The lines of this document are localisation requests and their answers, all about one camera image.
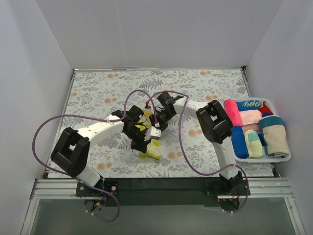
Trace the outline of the aluminium frame rail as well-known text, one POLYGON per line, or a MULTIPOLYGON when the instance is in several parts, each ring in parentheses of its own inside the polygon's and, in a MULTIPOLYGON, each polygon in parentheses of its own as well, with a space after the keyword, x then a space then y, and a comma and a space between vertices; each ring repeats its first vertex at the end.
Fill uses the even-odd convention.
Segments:
MULTIPOLYGON (((208 196, 226 198, 226 187, 217 177, 208 178, 109 178, 102 182, 103 189, 116 196, 123 193, 201 192, 208 196)), ((251 198, 292 197, 286 178, 249 178, 243 180, 236 190, 243 198, 249 192, 251 198)), ((71 197, 93 198, 101 195, 74 179, 36 180, 31 198, 63 199, 71 197)))

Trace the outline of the white plastic basket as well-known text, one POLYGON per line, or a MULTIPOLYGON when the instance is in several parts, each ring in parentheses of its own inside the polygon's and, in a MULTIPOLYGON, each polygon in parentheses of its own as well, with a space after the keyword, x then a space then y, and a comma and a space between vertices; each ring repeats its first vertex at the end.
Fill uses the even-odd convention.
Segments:
MULTIPOLYGON (((237 101, 245 101, 245 100, 259 100, 259 101, 265 101, 267 106, 273 111, 274 115, 276 115, 276 112, 274 110, 273 105, 270 103, 270 101, 268 101, 265 98, 248 98, 248 99, 234 99, 236 102, 237 101)), ((259 120, 261 120, 263 117, 261 116, 261 113, 258 110, 249 110, 249 111, 239 111, 242 122, 243 122, 243 133, 246 132, 247 130, 254 130, 258 136, 259 139, 261 141, 261 144, 263 146, 264 152, 265 152, 265 156, 259 159, 253 159, 253 158, 246 158, 246 159, 239 159, 236 155, 235 155, 235 159, 240 161, 240 162, 244 162, 244 163, 278 163, 278 162, 285 162, 288 161, 291 158, 291 154, 288 155, 285 158, 272 158, 271 156, 268 156, 266 154, 266 146, 265 146, 265 141, 263 139, 263 136, 261 134, 261 129, 259 126, 259 120)))

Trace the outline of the yellow lemon print towel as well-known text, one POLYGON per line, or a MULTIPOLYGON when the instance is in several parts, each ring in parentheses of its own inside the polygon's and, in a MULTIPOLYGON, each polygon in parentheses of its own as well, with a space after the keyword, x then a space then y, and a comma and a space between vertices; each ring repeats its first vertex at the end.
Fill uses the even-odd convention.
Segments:
MULTIPOLYGON (((145 108, 145 105, 137 105, 143 112, 144 116, 139 120, 138 125, 136 127, 139 127, 139 129, 142 130, 147 130, 150 128, 151 121, 149 120, 149 116, 152 115, 152 108, 145 108)), ((147 145, 147 152, 138 152, 138 156, 140 158, 153 158, 156 160, 161 159, 161 149, 160 149, 160 142, 159 140, 154 140, 152 139, 151 142, 147 145)))

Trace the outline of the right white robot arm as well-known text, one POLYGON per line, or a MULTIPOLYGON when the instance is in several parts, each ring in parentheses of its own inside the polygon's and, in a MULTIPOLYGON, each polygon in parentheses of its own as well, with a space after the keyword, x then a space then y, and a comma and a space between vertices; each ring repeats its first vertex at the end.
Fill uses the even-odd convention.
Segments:
POLYGON ((188 95, 177 93, 178 96, 170 96, 168 91, 154 94, 163 106, 160 111, 155 111, 154 127, 164 131, 168 122, 176 115, 179 116, 179 144, 181 152, 188 166, 198 175, 212 176, 219 174, 220 187, 226 194, 231 195, 240 191, 240 184, 243 181, 243 169, 236 164, 235 153, 231 141, 232 121, 225 112, 221 103, 217 100, 197 102, 188 99, 188 95), (212 143, 218 163, 219 170, 212 173, 203 173, 195 169, 187 158, 181 139, 181 121, 183 116, 196 118, 200 124, 205 138, 212 143))

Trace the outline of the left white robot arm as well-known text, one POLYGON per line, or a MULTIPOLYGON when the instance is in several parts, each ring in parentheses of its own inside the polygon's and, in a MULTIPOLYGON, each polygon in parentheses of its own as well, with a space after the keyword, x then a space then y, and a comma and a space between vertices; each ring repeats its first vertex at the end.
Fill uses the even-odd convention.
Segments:
POLYGON ((88 164, 89 151, 108 137, 123 133, 131 142, 131 149, 145 153, 151 142, 151 127, 141 128, 138 123, 144 116, 143 111, 133 106, 124 113, 112 112, 104 122, 74 130, 68 127, 63 130, 52 153, 51 160, 67 175, 87 184, 87 190, 94 196, 104 190, 101 175, 88 164))

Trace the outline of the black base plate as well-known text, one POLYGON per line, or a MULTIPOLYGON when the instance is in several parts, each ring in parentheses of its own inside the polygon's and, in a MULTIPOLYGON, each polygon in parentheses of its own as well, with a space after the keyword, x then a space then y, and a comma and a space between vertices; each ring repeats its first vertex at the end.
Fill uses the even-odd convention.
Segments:
MULTIPOLYGON (((105 180, 100 180, 95 186, 94 190, 101 192, 98 197, 93 197, 89 199, 102 198, 104 196, 102 182, 105 180)), ((120 196, 116 196, 109 192, 110 195, 106 197, 105 205, 107 207, 114 207, 116 205, 115 199, 119 201, 121 206, 173 206, 173 205, 204 205, 206 207, 218 207, 219 197, 218 196, 208 196, 201 192, 161 192, 161 193, 131 193, 126 192, 120 196)), ((226 198, 231 198, 231 204, 237 209, 239 207, 238 200, 239 195, 237 192, 229 193, 226 198)))

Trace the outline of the blue rolled towel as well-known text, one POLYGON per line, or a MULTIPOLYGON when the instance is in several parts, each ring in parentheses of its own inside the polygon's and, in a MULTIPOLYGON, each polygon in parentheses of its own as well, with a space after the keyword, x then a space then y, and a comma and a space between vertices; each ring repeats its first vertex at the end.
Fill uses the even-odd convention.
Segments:
POLYGON ((246 146, 245 136, 243 129, 240 126, 234 126, 232 129, 231 141, 235 155, 239 159, 246 159, 249 157, 248 149, 246 146))

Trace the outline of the blue beige Doraemon towel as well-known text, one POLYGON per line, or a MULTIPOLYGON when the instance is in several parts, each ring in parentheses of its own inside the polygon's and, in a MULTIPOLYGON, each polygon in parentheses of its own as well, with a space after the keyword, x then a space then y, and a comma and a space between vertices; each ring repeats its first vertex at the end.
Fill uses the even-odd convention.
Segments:
POLYGON ((261 134, 265 141, 266 154, 272 158, 285 158, 290 155, 284 122, 276 115, 259 120, 261 134))

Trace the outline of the floral table mat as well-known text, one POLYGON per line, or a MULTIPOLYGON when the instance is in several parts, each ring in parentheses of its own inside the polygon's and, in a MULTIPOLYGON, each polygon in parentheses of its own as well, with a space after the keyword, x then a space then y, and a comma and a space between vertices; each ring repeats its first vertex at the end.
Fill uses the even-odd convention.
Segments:
MULTIPOLYGON (((78 129, 92 124, 92 118, 104 118, 113 111, 144 105, 149 95, 171 91, 183 93, 190 100, 223 102, 229 98, 248 97, 240 70, 144 70, 79 71, 70 86, 66 117, 59 128, 78 129)), ((140 158, 123 134, 110 136, 89 152, 88 163, 105 178, 200 177, 186 163, 181 152, 179 117, 170 120, 161 135, 161 159, 140 158)), ((200 172, 219 169, 213 145, 205 138, 197 119, 183 117, 181 139, 192 166, 200 172)))

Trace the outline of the pastel checkered rolled towel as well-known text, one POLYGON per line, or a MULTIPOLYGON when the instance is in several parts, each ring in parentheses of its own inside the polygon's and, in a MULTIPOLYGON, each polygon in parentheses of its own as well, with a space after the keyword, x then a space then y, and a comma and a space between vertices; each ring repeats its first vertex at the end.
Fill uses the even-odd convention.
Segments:
POLYGON ((265 156, 259 136, 254 130, 250 129, 244 132, 244 138, 249 158, 259 159, 265 156))

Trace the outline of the pink rolled towel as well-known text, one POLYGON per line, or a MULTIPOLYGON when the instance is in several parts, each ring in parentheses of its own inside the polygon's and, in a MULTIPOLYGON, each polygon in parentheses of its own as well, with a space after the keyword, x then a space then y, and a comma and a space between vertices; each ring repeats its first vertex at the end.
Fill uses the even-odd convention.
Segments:
POLYGON ((243 122, 239 113, 237 103, 233 99, 227 99, 224 101, 224 110, 229 116, 233 126, 243 127, 243 122))

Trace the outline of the red blue printed towel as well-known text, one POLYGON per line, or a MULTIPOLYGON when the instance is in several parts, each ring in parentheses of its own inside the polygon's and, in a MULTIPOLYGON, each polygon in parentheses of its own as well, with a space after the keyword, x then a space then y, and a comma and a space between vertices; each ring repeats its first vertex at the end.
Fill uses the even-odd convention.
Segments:
POLYGON ((273 111, 267 106, 265 101, 245 100, 236 102, 239 111, 258 110, 262 117, 274 115, 273 111))

